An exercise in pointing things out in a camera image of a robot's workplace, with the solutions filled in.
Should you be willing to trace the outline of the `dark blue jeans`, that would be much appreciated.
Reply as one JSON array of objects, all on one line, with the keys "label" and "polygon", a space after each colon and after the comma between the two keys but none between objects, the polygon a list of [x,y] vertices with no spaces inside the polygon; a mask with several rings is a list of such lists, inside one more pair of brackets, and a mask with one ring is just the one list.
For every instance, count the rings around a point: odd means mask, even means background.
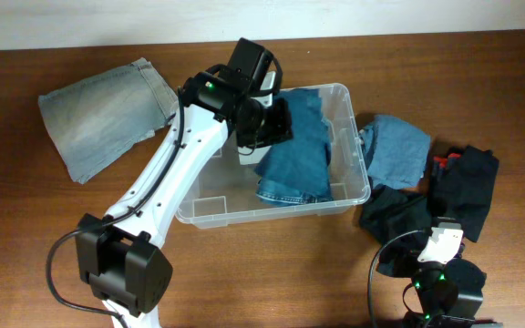
[{"label": "dark blue jeans", "polygon": [[287,102],[293,137],[271,146],[255,167],[260,177],[256,196],[274,206],[331,201],[329,123],[319,91],[296,88],[278,98]]}]

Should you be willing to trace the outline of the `blue t-shirt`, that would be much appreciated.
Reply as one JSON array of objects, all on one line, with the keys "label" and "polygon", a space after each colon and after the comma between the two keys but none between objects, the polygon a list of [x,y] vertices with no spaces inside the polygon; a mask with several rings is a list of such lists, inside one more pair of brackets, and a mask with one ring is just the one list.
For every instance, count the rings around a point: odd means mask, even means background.
[{"label": "blue t-shirt", "polygon": [[431,137],[421,129],[394,116],[375,115],[360,138],[374,190],[415,188],[424,177]]}]

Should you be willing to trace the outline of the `dark green-black shirt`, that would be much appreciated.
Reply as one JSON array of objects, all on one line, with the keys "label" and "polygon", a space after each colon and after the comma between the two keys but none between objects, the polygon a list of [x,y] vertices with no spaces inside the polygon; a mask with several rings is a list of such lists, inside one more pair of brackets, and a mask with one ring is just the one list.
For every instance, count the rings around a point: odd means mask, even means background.
[{"label": "dark green-black shirt", "polygon": [[382,245],[394,241],[379,257],[377,271],[393,278],[410,278],[418,270],[417,257],[424,250],[428,236],[423,232],[432,225],[424,194],[394,190],[384,186],[372,192],[362,208],[359,225]]}]

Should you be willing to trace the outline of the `light washed jeans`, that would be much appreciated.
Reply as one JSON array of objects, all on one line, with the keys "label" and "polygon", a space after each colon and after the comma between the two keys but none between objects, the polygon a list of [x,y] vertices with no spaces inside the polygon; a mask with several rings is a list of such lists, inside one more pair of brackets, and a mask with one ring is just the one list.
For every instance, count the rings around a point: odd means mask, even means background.
[{"label": "light washed jeans", "polygon": [[69,177],[84,184],[169,125],[177,96],[145,58],[38,98]]}]

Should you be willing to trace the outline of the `black garment with red trim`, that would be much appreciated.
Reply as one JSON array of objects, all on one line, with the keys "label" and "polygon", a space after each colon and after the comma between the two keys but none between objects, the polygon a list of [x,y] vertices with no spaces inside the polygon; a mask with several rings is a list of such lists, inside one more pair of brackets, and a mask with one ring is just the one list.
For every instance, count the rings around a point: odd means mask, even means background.
[{"label": "black garment with red trim", "polygon": [[464,237],[477,242],[492,202],[499,160],[490,150],[450,149],[432,159],[427,205],[434,217],[457,220]]}]

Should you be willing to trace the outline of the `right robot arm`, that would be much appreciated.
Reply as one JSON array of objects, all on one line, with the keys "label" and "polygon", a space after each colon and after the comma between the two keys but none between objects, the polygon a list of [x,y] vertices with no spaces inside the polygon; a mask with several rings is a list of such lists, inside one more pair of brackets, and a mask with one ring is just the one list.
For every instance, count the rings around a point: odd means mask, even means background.
[{"label": "right robot arm", "polygon": [[487,274],[474,263],[455,258],[416,271],[404,291],[416,291],[421,310],[407,308],[405,328],[503,328],[492,319],[478,319]]}]

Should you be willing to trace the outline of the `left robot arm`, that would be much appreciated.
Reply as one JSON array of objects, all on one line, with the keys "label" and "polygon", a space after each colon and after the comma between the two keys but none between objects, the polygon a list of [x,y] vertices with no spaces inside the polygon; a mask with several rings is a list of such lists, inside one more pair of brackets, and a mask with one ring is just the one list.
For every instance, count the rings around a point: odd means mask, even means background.
[{"label": "left robot arm", "polygon": [[244,156],[293,136],[283,71],[264,46],[240,39],[226,64],[187,79],[166,138],[127,193],[75,236],[81,280],[117,327],[159,326],[172,266],[161,248],[175,212],[229,137]]}]

